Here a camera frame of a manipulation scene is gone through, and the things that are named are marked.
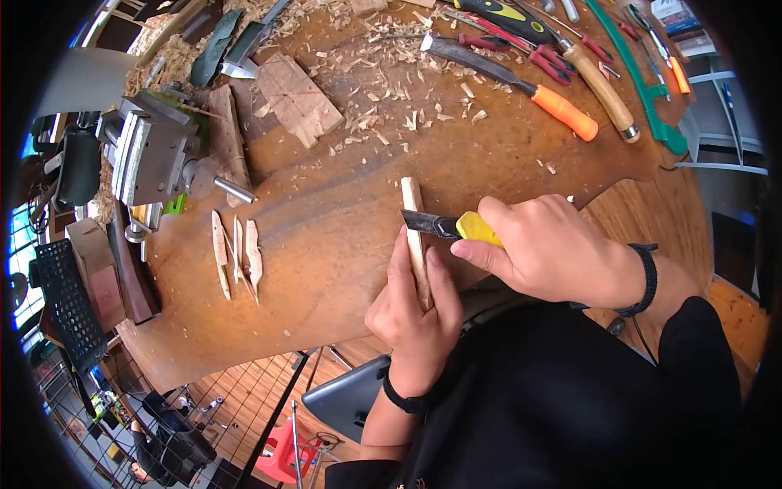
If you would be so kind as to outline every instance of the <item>red stool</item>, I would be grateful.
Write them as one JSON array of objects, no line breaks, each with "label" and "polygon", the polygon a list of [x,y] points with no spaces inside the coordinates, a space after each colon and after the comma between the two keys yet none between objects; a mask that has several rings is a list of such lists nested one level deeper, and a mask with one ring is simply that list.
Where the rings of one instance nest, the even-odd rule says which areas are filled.
[{"label": "red stool", "polygon": [[[317,454],[317,447],[321,445],[321,439],[318,438],[314,444],[306,445],[307,439],[302,436],[298,423],[296,431],[299,434],[299,459],[302,461],[301,477],[304,477]],[[284,426],[273,428],[266,445],[273,447],[274,454],[271,457],[264,457],[261,453],[261,456],[255,461],[255,468],[274,480],[295,484],[296,455],[293,451],[293,421],[288,418]]]}]

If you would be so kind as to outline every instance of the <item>person's left hand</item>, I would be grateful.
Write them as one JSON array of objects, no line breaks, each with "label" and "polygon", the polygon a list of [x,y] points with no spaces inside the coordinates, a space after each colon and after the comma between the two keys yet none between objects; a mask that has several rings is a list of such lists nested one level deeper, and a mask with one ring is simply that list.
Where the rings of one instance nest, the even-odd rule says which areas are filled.
[{"label": "person's left hand", "polygon": [[407,228],[394,243],[388,285],[367,311],[367,327],[393,349],[389,379],[402,397],[420,397],[432,388],[456,346],[463,311],[454,281],[434,247],[426,253],[434,307],[418,303],[407,248]]}]

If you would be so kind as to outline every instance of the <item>cardboard box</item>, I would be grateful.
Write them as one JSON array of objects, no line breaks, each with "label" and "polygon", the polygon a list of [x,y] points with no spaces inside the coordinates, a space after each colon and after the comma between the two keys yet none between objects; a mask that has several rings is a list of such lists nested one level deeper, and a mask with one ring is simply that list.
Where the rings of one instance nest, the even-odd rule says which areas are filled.
[{"label": "cardboard box", "polygon": [[73,246],[76,266],[92,310],[103,331],[109,332],[127,317],[109,238],[91,218],[67,225],[65,237]]}]

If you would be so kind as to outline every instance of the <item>black mesh basket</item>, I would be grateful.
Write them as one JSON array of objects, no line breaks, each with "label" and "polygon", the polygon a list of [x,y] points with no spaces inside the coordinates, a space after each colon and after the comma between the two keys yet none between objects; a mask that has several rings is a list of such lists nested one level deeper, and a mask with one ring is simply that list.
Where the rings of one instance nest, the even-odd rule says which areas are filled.
[{"label": "black mesh basket", "polygon": [[106,354],[107,340],[81,281],[73,247],[61,239],[36,246],[35,254],[52,323],[76,372],[87,375]]}]

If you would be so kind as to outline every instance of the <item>wrist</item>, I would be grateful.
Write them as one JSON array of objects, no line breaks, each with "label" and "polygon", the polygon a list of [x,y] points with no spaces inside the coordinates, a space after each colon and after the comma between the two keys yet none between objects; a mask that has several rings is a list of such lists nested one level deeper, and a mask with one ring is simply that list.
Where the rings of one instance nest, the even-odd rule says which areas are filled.
[{"label": "wrist", "polygon": [[389,381],[396,393],[402,398],[421,397],[432,389],[442,371],[442,367],[435,369],[423,365],[413,365],[392,355]]},{"label": "wrist", "polygon": [[611,309],[623,309],[638,304],[646,292],[646,273],[644,262],[638,253],[626,244],[615,243],[614,266],[615,284],[612,293]]}]

